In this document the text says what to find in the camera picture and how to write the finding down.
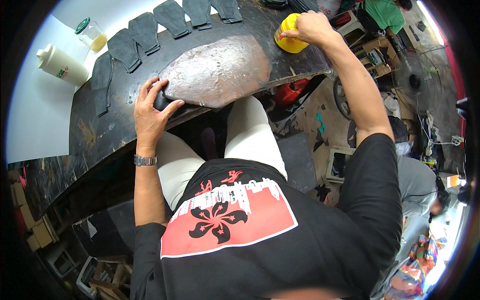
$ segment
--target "green jar lid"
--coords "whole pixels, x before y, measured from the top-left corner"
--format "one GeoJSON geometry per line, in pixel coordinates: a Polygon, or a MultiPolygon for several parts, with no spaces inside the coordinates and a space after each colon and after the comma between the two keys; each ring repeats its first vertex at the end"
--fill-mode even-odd
{"type": "Polygon", "coordinates": [[[89,23],[90,18],[86,18],[85,20],[81,21],[80,24],[78,24],[77,29],[75,29],[75,34],[80,34],[88,26],[89,23]]]}

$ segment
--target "yellow glue can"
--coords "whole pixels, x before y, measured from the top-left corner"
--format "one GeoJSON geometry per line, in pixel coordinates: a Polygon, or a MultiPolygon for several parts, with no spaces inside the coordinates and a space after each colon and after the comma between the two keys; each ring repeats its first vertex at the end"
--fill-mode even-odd
{"type": "Polygon", "coordinates": [[[299,53],[309,45],[308,43],[302,42],[296,38],[281,36],[282,32],[286,30],[298,30],[297,26],[295,25],[295,21],[297,20],[298,16],[300,16],[299,13],[290,14],[285,20],[282,21],[282,24],[280,24],[278,29],[275,31],[274,38],[276,44],[286,52],[299,53]]]}

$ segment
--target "black t-shirt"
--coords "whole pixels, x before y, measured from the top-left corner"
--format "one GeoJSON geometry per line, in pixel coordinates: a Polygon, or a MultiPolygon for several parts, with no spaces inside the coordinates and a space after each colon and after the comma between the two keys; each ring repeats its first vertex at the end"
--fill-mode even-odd
{"type": "Polygon", "coordinates": [[[271,166],[205,162],[167,228],[137,227],[131,299],[262,299],[266,290],[306,286],[368,298],[400,249],[392,140],[367,137],[345,174],[332,208],[271,166]]]}

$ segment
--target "gray clothing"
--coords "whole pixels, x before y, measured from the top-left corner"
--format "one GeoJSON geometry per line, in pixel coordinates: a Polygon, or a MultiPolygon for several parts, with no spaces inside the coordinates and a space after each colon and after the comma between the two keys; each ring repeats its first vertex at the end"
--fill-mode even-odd
{"type": "Polygon", "coordinates": [[[397,163],[403,216],[422,216],[437,197],[436,175],[417,159],[399,156],[397,163]]]}

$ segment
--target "person in green shirt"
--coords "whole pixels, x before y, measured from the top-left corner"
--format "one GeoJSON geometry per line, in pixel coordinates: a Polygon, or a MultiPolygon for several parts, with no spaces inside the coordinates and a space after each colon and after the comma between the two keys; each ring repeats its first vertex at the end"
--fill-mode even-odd
{"type": "Polygon", "coordinates": [[[402,11],[412,9],[410,0],[364,0],[364,9],[389,36],[396,35],[405,25],[402,11]]]}

